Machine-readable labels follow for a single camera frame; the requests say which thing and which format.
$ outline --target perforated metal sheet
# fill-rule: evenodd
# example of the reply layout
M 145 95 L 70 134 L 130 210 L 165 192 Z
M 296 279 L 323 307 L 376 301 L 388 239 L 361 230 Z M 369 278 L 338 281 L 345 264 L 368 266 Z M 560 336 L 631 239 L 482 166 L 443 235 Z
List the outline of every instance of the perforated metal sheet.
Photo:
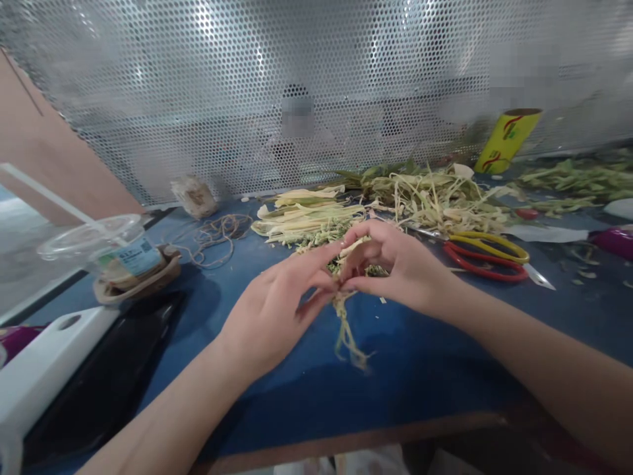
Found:
M 3 41 L 144 205 L 410 156 L 468 160 L 508 108 L 523 153 L 633 129 L 633 3 L 1 0 Z

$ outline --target black tray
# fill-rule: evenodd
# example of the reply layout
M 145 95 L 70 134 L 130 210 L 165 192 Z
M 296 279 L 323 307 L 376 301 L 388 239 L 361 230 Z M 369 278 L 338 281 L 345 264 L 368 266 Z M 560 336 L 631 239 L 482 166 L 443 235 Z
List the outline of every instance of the black tray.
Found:
M 24 439 L 25 467 L 97 449 L 134 417 L 184 299 L 146 298 L 112 324 Z

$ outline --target blue work surface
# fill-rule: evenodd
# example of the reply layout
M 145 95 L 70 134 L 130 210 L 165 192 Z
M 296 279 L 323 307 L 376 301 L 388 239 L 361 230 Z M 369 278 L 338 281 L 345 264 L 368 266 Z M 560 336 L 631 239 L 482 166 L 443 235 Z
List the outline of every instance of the blue work surface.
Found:
M 254 216 L 259 206 L 256 201 L 234 202 L 225 206 L 224 212 L 250 212 Z M 182 210 L 176 210 L 151 228 L 148 237 L 159 243 L 166 233 L 173 231 L 175 235 L 189 222 L 191 219 Z M 633 268 L 626 267 L 618 257 L 598 252 L 594 256 L 601 261 L 595 269 L 598 278 L 576 286 L 572 283 L 578 277 L 574 269 L 566 273 L 561 269 L 559 261 L 563 256 L 558 247 L 529 243 L 521 246 L 531 254 L 533 266 L 557 291 L 538 287 L 530 280 L 505 284 L 470 274 L 460 276 L 548 325 L 633 365 L 633 348 L 629 344 L 633 334 L 633 291 L 622 284 L 626 278 L 633 281 Z M 207 249 L 208 262 L 227 250 L 228 244 Z M 439 244 L 433 250 L 449 263 Z M 275 248 L 265 244 L 264 238 L 251 232 L 235 242 L 233 257 L 219 269 L 200 270 L 183 265 L 182 275 L 169 290 L 186 291 L 186 306 L 142 407 L 218 335 L 251 279 L 290 252 L 278 244 Z M 28 322 L 44 323 L 96 305 L 92 277 L 88 276 Z M 347 314 L 360 349 L 375 352 L 369 360 L 370 374 L 334 355 L 339 320 L 328 306 L 290 356 L 240 398 L 200 459 L 466 412 L 500 410 L 526 395 L 521 385 L 474 340 L 440 321 L 392 301 L 382 304 L 377 297 L 363 294 L 347 301 Z M 50 473 L 70 473 L 85 459 L 51 467 Z

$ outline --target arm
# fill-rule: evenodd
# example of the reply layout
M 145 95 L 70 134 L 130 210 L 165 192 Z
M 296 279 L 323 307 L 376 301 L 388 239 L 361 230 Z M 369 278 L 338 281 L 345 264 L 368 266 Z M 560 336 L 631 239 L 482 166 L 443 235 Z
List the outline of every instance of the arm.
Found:
M 468 333 L 574 437 L 633 470 L 633 369 L 467 285 L 419 241 L 384 222 L 354 226 L 344 245 L 367 235 L 372 240 L 347 257 L 343 289 L 391 298 Z M 364 276 L 369 264 L 390 276 Z
M 186 474 L 233 403 L 297 344 L 336 285 L 323 268 L 340 243 L 292 257 L 256 277 L 222 331 L 79 474 Z M 310 288 L 317 291 L 303 304 Z
M 466 286 L 438 317 L 468 333 L 576 439 L 633 470 L 633 369 Z

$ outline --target yellow can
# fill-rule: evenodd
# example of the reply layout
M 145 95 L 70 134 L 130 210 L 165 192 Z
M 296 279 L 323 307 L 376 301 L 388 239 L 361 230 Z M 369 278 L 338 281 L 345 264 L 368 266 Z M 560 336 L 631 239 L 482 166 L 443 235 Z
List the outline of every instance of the yellow can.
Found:
M 475 164 L 479 173 L 500 174 L 534 130 L 541 118 L 541 109 L 512 109 L 505 111 L 497 121 L 493 134 Z

